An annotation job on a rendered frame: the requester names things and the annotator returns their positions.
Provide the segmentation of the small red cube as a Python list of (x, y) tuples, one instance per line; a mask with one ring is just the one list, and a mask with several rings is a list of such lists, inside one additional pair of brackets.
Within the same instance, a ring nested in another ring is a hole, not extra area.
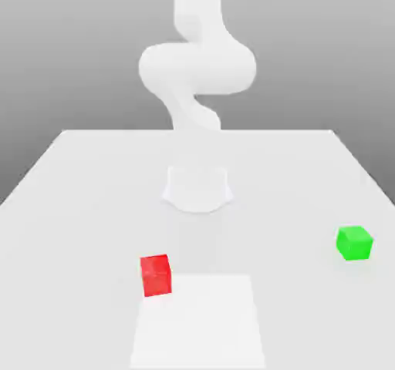
[(171, 269), (166, 254), (142, 257), (140, 269), (145, 297), (172, 292)]

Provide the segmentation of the small green cube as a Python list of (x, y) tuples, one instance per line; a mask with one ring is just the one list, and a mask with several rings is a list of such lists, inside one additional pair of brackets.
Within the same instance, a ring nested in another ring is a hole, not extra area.
[(361, 226), (340, 227), (336, 248), (346, 261), (367, 260), (373, 246), (372, 236)]

